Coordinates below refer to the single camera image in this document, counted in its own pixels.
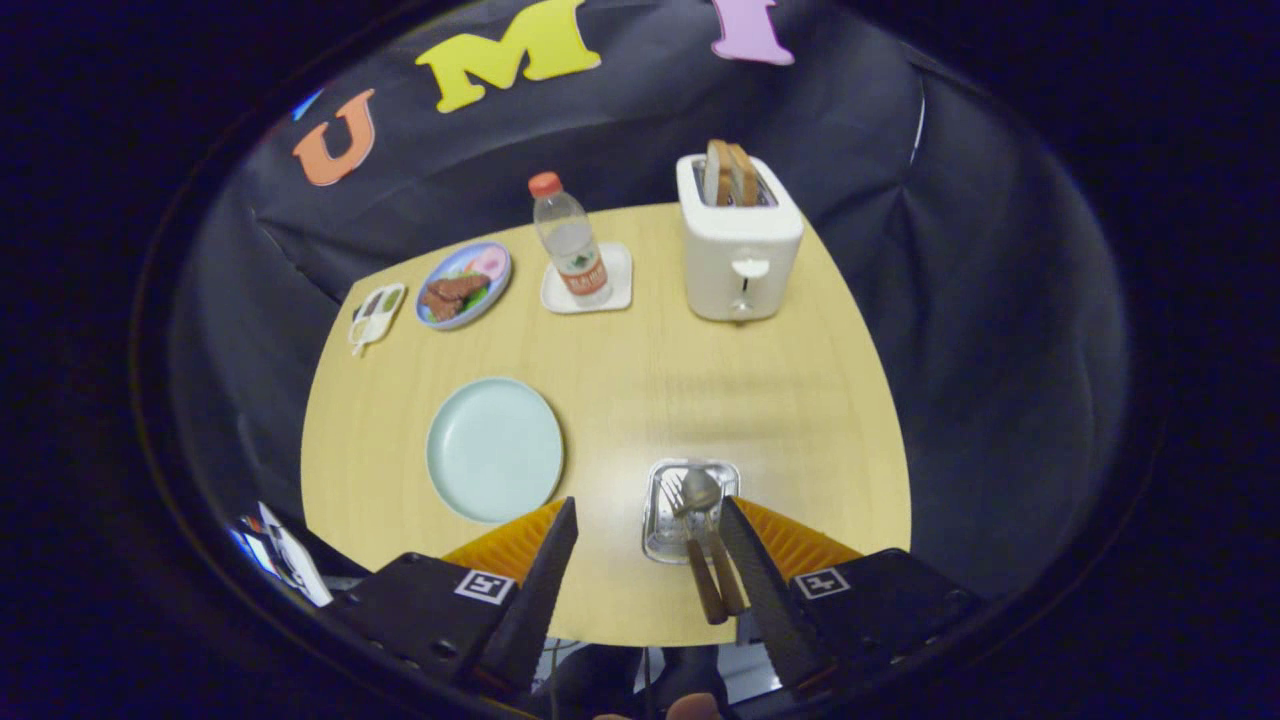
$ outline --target white coaster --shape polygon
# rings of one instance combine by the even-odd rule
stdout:
[[[556,265],[547,264],[543,273],[543,307],[552,313],[599,313],[603,310],[625,310],[631,306],[631,251],[621,242],[602,242],[600,259],[609,273],[613,292],[599,305],[582,305],[576,295],[564,287],[564,281],[556,272]]]

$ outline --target white toaster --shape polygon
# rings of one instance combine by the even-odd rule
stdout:
[[[708,320],[759,320],[777,313],[800,250],[800,209],[768,165],[750,160],[760,184],[760,201],[751,208],[703,201],[707,155],[676,163],[685,218],[685,292],[689,307]]]

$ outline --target fork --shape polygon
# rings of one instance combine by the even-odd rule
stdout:
[[[658,486],[667,498],[667,505],[671,506],[672,516],[680,518],[685,523],[685,551],[689,553],[689,566],[694,571],[694,584],[698,585],[698,600],[703,603],[703,615],[707,616],[707,623],[719,625],[728,620],[728,611],[724,610],[724,601],[721,600],[719,591],[716,589],[716,580],[712,579],[712,571],[707,566],[703,546],[694,539],[694,532],[689,529],[689,512],[685,510],[680,489],[675,487],[673,480],[667,478],[659,480]]]

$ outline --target pink letter i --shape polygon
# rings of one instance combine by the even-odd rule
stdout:
[[[769,22],[773,0],[712,0],[721,20],[721,38],[712,44],[712,51],[730,60],[755,60],[790,65],[796,59],[778,45]]]

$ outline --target orange bottle cap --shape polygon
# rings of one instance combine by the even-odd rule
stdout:
[[[529,192],[534,197],[547,197],[548,195],[556,195],[561,190],[563,190],[563,186],[559,183],[559,176],[556,173],[538,173],[529,178]]]

